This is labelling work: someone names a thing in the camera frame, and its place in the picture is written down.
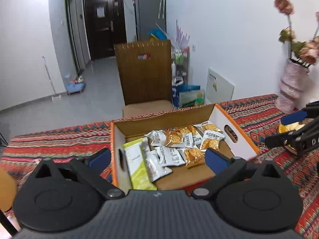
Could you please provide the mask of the orange cracker packet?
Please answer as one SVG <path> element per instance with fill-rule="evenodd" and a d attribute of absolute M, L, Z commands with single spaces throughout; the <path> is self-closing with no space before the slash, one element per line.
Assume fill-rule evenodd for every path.
<path fill-rule="evenodd" d="M 201 133 L 204 133 L 205 131 L 214 131 L 223 133 L 221 129 L 219 129 L 214 123 L 212 123 L 210 120 L 207 120 L 203 123 L 199 123 L 194 125 Z"/>

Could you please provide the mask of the silver white snack packet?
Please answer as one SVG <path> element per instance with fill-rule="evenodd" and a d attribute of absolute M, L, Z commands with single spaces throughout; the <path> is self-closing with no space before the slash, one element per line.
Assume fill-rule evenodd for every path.
<path fill-rule="evenodd" d="M 159 156 L 156 150 L 151 151 L 147 138 L 142 139 L 142 152 L 148 169 L 148 175 L 151 182 L 155 182 L 158 179 L 167 176 L 172 173 L 169 167 L 162 167 L 159 163 Z"/>

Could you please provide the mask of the green white snack packet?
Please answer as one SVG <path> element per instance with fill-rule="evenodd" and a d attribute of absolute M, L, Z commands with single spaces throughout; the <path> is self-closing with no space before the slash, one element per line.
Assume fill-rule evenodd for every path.
<path fill-rule="evenodd" d="M 123 145 L 127 167 L 130 175 L 132 189 L 157 190 L 149 178 L 147 164 L 144 159 L 146 152 L 150 151 L 146 137 L 127 142 Z"/>

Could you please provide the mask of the pink ribbed vase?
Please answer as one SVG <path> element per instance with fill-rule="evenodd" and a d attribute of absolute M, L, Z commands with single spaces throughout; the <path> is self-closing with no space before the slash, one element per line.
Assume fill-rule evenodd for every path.
<path fill-rule="evenodd" d="M 297 101 L 302 96 L 309 70 L 291 59 L 283 69 L 280 78 L 280 92 L 275 101 L 278 110 L 285 114 L 294 111 Z"/>

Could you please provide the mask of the dried pink roses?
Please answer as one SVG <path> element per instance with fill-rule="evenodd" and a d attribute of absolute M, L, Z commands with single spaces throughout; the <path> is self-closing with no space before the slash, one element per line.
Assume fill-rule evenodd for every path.
<path fill-rule="evenodd" d="M 288 23 L 279 32 L 287 46 L 288 60 L 303 68 L 318 62 L 318 0 L 274 0 L 274 7 Z"/>

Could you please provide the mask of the oat crisp cracker packet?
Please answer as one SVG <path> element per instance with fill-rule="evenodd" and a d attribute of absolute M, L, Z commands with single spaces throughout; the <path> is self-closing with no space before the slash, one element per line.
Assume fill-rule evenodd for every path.
<path fill-rule="evenodd" d="M 220 141 L 225 138 L 225 135 L 216 131 L 205 131 L 200 145 L 200 151 L 205 152 L 207 149 L 212 148 L 220 151 Z"/>

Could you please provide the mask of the orange cardboard snack box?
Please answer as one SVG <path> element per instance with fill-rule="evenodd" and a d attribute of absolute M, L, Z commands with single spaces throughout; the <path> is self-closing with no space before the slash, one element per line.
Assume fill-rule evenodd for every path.
<path fill-rule="evenodd" d="M 113 184 L 125 193 L 132 189 L 123 145 L 144 138 L 153 130 L 163 130 L 166 135 L 164 147 L 176 148 L 185 161 L 185 164 L 181 166 L 169 166 L 172 173 L 153 182 L 157 190 L 190 191 L 214 177 L 215 174 L 206 165 L 206 151 L 200 151 L 204 133 L 194 127 L 207 120 L 214 123 L 225 135 L 225 138 L 220 141 L 221 154 L 245 160 L 251 160 L 257 156 L 259 150 L 253 141 L 218 104 L 122 120 L 111 123 Z"/>

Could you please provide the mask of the metal storage rack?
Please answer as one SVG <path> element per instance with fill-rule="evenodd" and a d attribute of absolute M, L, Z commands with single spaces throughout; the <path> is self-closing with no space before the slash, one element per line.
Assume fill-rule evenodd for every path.
<path fill-rule="evenodd" d="M 183 84 L 188 84 L 189 77 L 189 57 L 190 49 L 171 49 L 171 71 L 172 82 L 177 84 L 183 81 Z"/>

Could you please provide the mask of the blue pet feeder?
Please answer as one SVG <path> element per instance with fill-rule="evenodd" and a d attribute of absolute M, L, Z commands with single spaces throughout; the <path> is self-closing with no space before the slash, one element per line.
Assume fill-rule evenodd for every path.
<path fill-rule="evenodd" d="M 64 76 L 64 80 L 66 81 L 66 91 L 68 95 L 74 93 L 82 93 L 85 89 L 85 82 L 82 75 L 79 75 L 75 79 L 71 78 L 71 74 L 66 74 Z"/>

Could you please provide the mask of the white board against wall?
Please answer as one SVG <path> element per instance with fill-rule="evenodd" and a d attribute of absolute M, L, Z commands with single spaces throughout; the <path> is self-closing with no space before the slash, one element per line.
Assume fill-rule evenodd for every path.
<path fill-rule="evenodd" d="M 205 92 L 206 104 L 221 103 L 232 100 L 235 85 L 208 68 L 207 86 Z"/>

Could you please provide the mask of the grey refrigerator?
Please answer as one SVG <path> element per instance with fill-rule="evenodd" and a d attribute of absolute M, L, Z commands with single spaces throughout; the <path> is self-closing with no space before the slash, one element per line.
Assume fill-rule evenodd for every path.
<path fill-rule="evenodd" d="M 134 0 L 136 36 L 149 40 L 152 34 L 166 32 L 166 0 Z"/>

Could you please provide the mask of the brown wooden chair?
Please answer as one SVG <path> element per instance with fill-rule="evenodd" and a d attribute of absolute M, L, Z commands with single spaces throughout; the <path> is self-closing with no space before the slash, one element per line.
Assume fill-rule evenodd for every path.
<path fill-rule="evenodd" d="M 165 112 L 171 102 L 172 70 L 169 40 L 115 45 L 124 97 L 124 118 Z"/>

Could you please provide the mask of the dark entrance door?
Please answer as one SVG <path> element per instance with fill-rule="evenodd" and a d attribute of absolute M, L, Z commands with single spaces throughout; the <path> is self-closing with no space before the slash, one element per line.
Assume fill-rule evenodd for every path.
<path fill-rule="evenodd" d="M 83 0 L 85 29 L 92 61 L 115 55 L 127 42 L 123 0 Z"/>

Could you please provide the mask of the white printed snack packet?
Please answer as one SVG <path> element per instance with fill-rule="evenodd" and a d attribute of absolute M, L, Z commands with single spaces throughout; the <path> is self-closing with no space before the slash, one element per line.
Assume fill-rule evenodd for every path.
<path fill-rule="evenodd" d="M 145 137 L 151 140 L 150 145 L 153 147 L 164 146 L 166 141 L 166 135 L 163 130 L 153 130 L 146 134 Z"/>

